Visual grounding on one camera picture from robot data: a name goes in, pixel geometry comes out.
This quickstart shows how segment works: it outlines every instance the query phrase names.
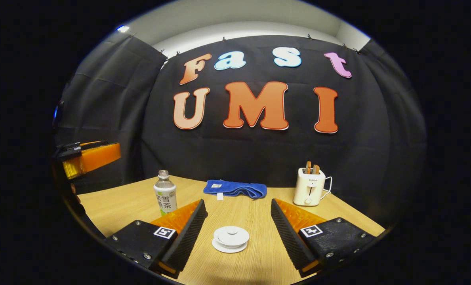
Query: white plate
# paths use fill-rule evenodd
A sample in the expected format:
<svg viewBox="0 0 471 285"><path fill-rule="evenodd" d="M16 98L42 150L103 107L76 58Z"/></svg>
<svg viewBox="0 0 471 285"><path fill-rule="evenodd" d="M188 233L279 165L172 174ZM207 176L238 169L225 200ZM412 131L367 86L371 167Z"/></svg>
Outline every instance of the white plate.
<svg viewBox="0 0 471 285"><path fill-rule="evenodd" d="M244 250L247 246L248 246L248 243L245 242L243 245L241 245L240 247L236 247L235 249L228 249L226 247L223 247L222 244L220 244L219 242L216 241L215 238L212 239L212 246L217 249L218 251L221 251L223 253L226 253L226 254L233 254L233 253L238 253L239 251L242 251Z"/></svg>

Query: pink letter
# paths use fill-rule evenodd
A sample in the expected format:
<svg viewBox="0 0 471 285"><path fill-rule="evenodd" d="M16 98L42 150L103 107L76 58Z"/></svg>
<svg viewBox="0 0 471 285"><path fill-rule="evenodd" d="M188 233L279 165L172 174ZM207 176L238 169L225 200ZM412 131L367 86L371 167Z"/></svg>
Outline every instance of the pink letter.
<svg viewBox="0 0 471 285"><path fill-rule="evenodd" d="M334 67L335 71L342 77L350 78L351 72L344 69L343 63L346 63L346 60L340 58L335 52L329 52L324 54L325 57L329 58Z"/></svg>

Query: wooden table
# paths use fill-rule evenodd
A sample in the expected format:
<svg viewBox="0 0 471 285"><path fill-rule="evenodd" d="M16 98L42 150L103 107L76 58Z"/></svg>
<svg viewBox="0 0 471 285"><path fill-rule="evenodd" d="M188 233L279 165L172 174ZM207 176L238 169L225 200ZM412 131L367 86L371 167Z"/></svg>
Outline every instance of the wooden table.
<svg viewBox="0 0 471 285"><path fill-rule="evenodd" d="M160 211L153 185L157 177L78 197L94 225L110 236L134 220L151 222ZM206 182L170 176L177 185L177 207L198 199L205 201L208 217L178 282L187 285L208 284L291 284L303 280L288 257L270 215L272 198L293 203L294 188L268 188L267 196L252 200L247 196L217 200L203 193ZM302 207L331 220L344 217L371 235L385 229L332 193L315 207ZM241 252L225 254L211 244L214 231L223 226L237 226L250 233L248 247Z"/></svg>

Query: white lid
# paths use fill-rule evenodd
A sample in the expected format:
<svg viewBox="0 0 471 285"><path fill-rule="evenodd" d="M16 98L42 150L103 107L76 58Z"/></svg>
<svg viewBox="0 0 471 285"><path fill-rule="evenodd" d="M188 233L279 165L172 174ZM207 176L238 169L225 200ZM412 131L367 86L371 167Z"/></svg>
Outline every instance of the white lid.
<svg viewBox="0 0 471 285"><path fill-rule="evenodd" d="M214 239L224 247L240 247L250 239L250 233L245 229L226 226L214 231Z"/></svg>

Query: light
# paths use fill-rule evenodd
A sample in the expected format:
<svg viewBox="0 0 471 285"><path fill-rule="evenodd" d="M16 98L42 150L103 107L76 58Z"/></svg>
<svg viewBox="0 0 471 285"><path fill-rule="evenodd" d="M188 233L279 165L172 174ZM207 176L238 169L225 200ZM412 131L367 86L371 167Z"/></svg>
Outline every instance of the light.
<svg viewBox="0 0 471 285"><path fill-rule="evenodd" d="M120 31L120 32L125 32L129 29L130 27L127 27L127 26L121 26L119 27L117 30Z"/></svg>

